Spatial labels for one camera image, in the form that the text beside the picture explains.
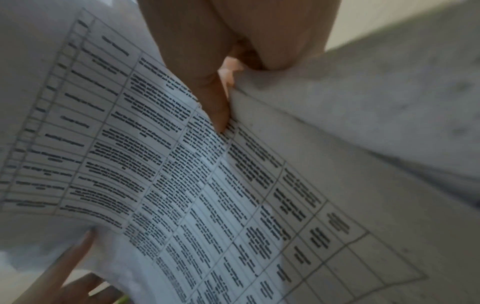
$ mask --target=paper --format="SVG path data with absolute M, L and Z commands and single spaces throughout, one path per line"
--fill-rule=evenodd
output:
M 26 107 L 18 137 L 2 139 L 0 239 L 14 265 L 45 266 L 96 225 L 83 266 L 138 304 L 480 299 L 478 214 L 235 90 L 216 135 L 141 39 L 135 4 L 108 5 L 48 2 L 32 22 L 59 48 L 36 42 L 51 58 L 29 80 L 39 94 L 2 80 L 5 108 Z M 40 59 L 22 60 L 28 77 Z

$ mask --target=beige background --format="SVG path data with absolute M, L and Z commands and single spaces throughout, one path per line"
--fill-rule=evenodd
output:
M 457 0 L 343 0 L 327 49 L 455 1 Z M 75 271 L 70 279 L 84 273 Z M 12 303 L 38 275 L 36 272 L 16 272 L 5 264 L 5 257 L 0 254 L 0 304 Z

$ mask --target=paper sheet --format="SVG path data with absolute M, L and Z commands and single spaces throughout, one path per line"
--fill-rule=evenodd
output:
M 95 225 L 82 266 L 138 304 L 480 299 L 466 205 L 239 91 L 216 135 L 134 3 L 26 6 L 3 19 L 13 265 L 45 267 Z

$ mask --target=hand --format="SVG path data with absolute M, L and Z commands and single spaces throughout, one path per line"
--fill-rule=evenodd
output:
M 89 296 L 103 280 L 89 273 L 62 287 L 75 266 L 92 247 L 95 232 L 87 232 L 82 241 L 65 251 L 13 304 L 112 304 L 122 292 L 109 286 Z
M 222 132 L 230 107 L 217 73 L 226 56 L 283 69 L 322 52 L 340 0 L 139 0 L 167 67 Z

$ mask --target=white paper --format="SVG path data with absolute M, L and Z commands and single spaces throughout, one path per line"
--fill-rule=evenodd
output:
M 468 206 L 239 91 L 216 135 L 134 3 L 29 5 L 36 19 L 12 5 L 5 27 L 28 47 L 2 50 L 0 246 L 16 267 L 97 226 L 82 266 L 139 304 L 480 299 Z

